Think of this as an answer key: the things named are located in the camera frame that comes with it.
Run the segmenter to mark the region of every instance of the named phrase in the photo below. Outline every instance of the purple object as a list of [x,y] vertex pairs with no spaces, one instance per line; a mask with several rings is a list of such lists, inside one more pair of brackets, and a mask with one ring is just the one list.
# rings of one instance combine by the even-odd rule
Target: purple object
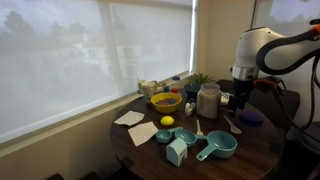
[[240,120],[246,124],[253,125],[253,126],[258,126],[263,122],[263,118],[259,113],[249,112],[249,111],[241,113]]
[[178,76],[172,77],[172,80],[179,81],[180,77],[178,77]]

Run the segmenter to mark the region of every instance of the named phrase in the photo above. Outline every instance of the window blind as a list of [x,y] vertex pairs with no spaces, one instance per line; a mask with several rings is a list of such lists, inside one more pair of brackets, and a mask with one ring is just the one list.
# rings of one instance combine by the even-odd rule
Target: window blind
[[136,92],[138,78],[190,69],[192,0],[3,0],[0,9],[0,143]]

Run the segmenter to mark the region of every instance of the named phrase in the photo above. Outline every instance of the cup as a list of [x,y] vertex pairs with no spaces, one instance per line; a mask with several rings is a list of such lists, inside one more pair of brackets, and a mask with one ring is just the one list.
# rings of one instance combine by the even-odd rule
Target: cup
[[172,129],[160,129],[157,133],[156,133],[156,138],[157,141],[159,143],[167,143],[171,140],[172,137],[172,133],[179,130],[179,129],[183,129],[182,127],[176,127],[176,128],[172,128]]
[[208,145],[196,156],[203,161],[209,154],[222,159],[229,158],[237,148],[237,140],[224,131],[212,131],[207,136]]
[[188,147],[193,146],[197,140],[206,139],[207,136],[194,134],[192,131],[187,129],[179,129],[175,132],[175,138],[181,138]]
[[154,92],[156,90],[156,84],[157,83],[155,81],[145,81],[141,84],[144,100],[147,103],[151,102],[151,98],[154,95]]
[[138,79],[138,94],[143,94],[143,89],[142,89],[143,82],[145,82],[145,80]]

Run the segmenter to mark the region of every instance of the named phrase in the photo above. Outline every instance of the dark wooden table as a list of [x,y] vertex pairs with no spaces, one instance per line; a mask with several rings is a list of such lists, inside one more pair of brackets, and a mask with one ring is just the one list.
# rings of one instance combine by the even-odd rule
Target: dark wooden table
[[[223,115],[228,114],[226,106],[219,107],[216,119],[204,118],[196,113],[186,116],[184,113],[187,101],[184,90],[180,91],[183,101],[178,110],[168,114],[175,119],[171,127],[164,127],[160,120],[166,114],[157,112],[152,104],[146,104],[138,98],[126,105],[115,117],[115,120],[127,113],[136,111],[145,116],[138,124],[153,121],[158,129],[170,129],[182,126],[194,133],[197,131],[196,120],[200,120],[201,130],[205,135],[213,130],[223,130],[230,134],[230,126]],[[259,112],[247,104],[243,111]],[[122,166],[143,179],[263,179],[274,167],[279,157],[279,135],[273,124],[261,113],[264,122],[260,126],[250,126],[239,120],[238,110],[235,118],[231,118],[242,130],[241,135],[232,134],[238,141],[236,152],[228,159],[218,159],[209,155],[199,161],[196,155],[206,146],[206,142],[198,142],[188,148],[188,158],[180,167],[174,166],[166,159],[166,146],[159,144],[155,135],[146,143],[136,147],[128,133],[132,127],[113,123],[110,138],[114,152]]]

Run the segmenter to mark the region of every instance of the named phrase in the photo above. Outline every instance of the green plant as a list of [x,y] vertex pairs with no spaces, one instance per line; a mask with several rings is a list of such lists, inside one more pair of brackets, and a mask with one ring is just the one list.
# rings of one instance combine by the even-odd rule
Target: green plant
[[188,77],[188,82],[189,83],[200,83],[200,84],[204,84],[204,83],[209,83],[209,82],[214,82],[215,80],[210,77],[209,75],[205,75],[201,72],[199,73],[195,73],[191,76]]

